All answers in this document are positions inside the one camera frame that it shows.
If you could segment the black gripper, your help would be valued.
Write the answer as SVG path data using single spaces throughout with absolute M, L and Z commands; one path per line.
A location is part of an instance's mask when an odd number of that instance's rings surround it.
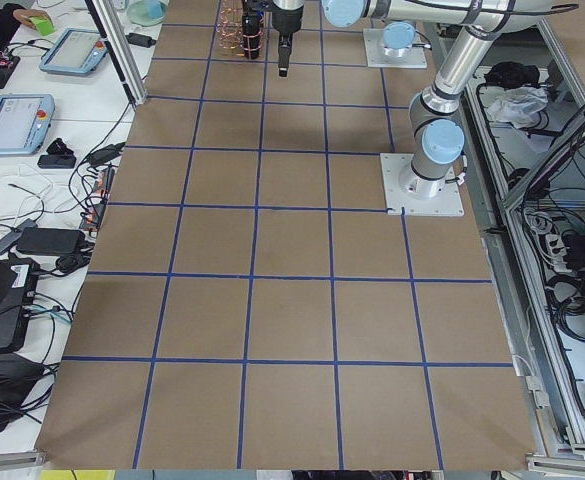
M 292 53 L 293 34 L 301 29 L 304 0 L 248 0 L 245 5 L 249 10 L 269 11 L 272 25 L 279 32 L 278 39 L 278 75 L 287 77 Z

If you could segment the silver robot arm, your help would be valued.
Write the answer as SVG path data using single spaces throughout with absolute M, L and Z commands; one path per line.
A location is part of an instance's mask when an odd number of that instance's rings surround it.
M 460 96 L 498 32 L 465 26 L 432 83 L 415 96 L 409 117 L 416 150 L 399 174 L 399 184 L 411 197 L 425 200 L 437 196 L 453 162 L 461 157 L 465 135 L 452 115 Z
M 244 1 L 248 13 L 271 13 L 278 32 L 278 73 L 288 75 L 293 36 L 301 29 L 302 1 Z M 482 36 L 518 31 L 540 18 L 571 12 L 576 3 L 554 1 L 323 1 L 324 16 L 336 28 L 348 28 L 362 18 L 409 20 L 471 26 Z

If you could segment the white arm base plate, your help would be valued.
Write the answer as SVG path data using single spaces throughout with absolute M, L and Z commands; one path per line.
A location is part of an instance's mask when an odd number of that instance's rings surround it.
M 380 155 L 386 213 L 420 217 L 462 217 L 464 208 L 453 167 L 438 180 L 412 170 L 412 154 Z
M 430 46 L 410 23 L 392 23 L 363 30 L 368 67 L 426 69 L 424 51 Z

